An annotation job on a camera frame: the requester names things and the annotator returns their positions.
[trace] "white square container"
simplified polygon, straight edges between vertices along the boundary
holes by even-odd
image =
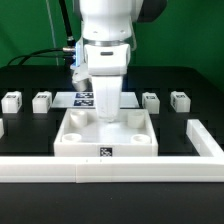
[[[115,122],[94,109],[67,109],[54,142],[55,156],[157,156],[158,143],[147,110],[121,109]]]

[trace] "black table surface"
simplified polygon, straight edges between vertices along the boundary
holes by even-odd
[[[65,109],[32,113],[39,91],[74,91],[70,72],[56,66],[0,69],[0,98],[21,91],[18,114],[2,114],[0,156],[54,156],[53,142]],[[159,156],[198,156],[186,137],[188,119],[199,119],[224,149],[224,94],[196,70],[130,67],[123,91],[160,99],[152,115]],[[170,93],[191,98],[190,113],[176,113]],[[224,223],[224,183],[0,184],[0,223]]]

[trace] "white plastic piece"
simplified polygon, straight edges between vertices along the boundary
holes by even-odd
[[[120,109],[122,76],[93,76],[93,92],[98,117],[114,121]]]
[[[148,135],[133,135],[131,137],[131,143],[132,144],[139,144],[139,145],[145,145],[151,143],[151,138]]]
[[[77,143],[82,141],[82,136],[76,133],[65,134],[62,136],[63,143]]]
[[[142,106],[149,114],[159,114],[160,100],[155,93],[143,93]]]
[[[95,108],[92,92],[85,92],[87,97],[80,98],[81,92],[57,92],[52,108]],[[85,100],[90,100],[91,105],[85,105]],[[74,102],[84,102],[76,106]],[[134,92],[121,92],[120,108],[139,108],[138,100]]]
[[[130,37],[132,4],[130,0],[80,1],[84,21],[83,37],[96,41],[116,41]]]
[[[89,75],[125,75],[130,61],[130,46],[98,47],[85,45],[85,61]]]
[[[4,135],[3,120],[0,119],[0,138]]]
[[[21,92],[8,92],[2,99],[2,113],[17,113],[22,106]]]
[[[47,113],[52,105],[52,93],[39,92],[32,100],[33,113]]]
[[[0,182],[76,182],[74,158],[0,157]]]
[[[70,113],[71,125],[75,128],[83,128],[87,125],[87,113],[84,110],[72,111]]]
[[[65,113],[54,142],[55,156],[148,157],[158,155],[158,142],[147,110],[133,110],[139,112],[141,116],[143,114],[144,124],[141,128],[130,128],[128,126],[130,109],[121,109],[117,121],[113,123],[98,119],[95,110],[85,109],[88,117],[87,125],[77,128],[71,124],[71,113],[76,111],[79,110],[67,109]],[[62,137],[71,133],[80,134],[82,136],[81,142],[64,143]],[[137,141],[137,138],[135,138],[136,142],[131,142],[131,138],[139,134],[148,136],[151,140],[144,140],[144,144],[139,144],[141,140]]]
[[[128,126],[130,128],[143,128],[145,124],[144,111],[134,110],[128,112]]]
[[[170,104],[177,113],[190,112],[191,100],[184,92],[172,92]]]
[[[188,120],[187,136],[200,156],[224,157],[221,147],[199,120]]]

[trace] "white block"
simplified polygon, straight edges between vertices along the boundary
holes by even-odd
[[[177,113],[190,112],[191,100],[184,92],[172,92],[170,104]]]
[[[187,136],[200,156],[224,157],[221,147],[199,120],[188,120]]]
[[[0,138],[4,135],[3,120],[0,119]]]
[[[52,93],[39,92],[32,100],[33,113],[47,113],[52,105]]]
[[[22,106],[22,94],[18,91],[8,92],[1,102],[3,113],[17,113]]]
[[[160,101],[155,93],[143,93],[142,106],[149,114],[159,114]]]

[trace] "wire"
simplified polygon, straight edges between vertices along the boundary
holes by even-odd
[[[72,56],[69,56],[69,55],[51,55],[51,56],[50,55],[20,55],[20,56],[17,56],[15,58],[11,59],[8,62],[7,66],[10,66],[10,64],[13,61],[15,61],[15,60],[17,60],[19,58],[26,58],[26,57],[29,57],[29,59],[30,58],[63,58],[63,59],[65,59],[65,58],[72,58]]]
[[[27,60],[29,60],[30,57],[32,57],[34,55],[50,53],[50,52],[57,52],[57,51],[63,51],[63,49],[62,48],[50,48],[50,49],[35,51],[29,55],[26,55],[26,57],[24,57],[23,60],[20,61],[19,65],[23,65]]]
[[[134,28],[133,28],[133,25],[132,25],[132,21],[131,21],[131,17],[130,17],[130,20],[129,20],[129,23],[130,23],[130,27],[131,27],[131,32],[132,32],[132,39],[133,39],[133,48],[131,49],[131,51],[135,51],[137,49],[137,41],[136,41],[136,36],[135,36],[135,32],[134,32]]]
[[[46,0],[46,5],[47,5],[49,22],[50,22],[50,26],[51,26],[51,35],[52,35],[53,45],[54,45],[54,48],[56,48],[57,45],[56,45],[56,38],[55,38],[55,29],[54,29],[54,23],[53,23],[53,19],[52,19],[52,15],[51,15],[51,7],[50,7],[50,3],[49,3],[48,0]]]

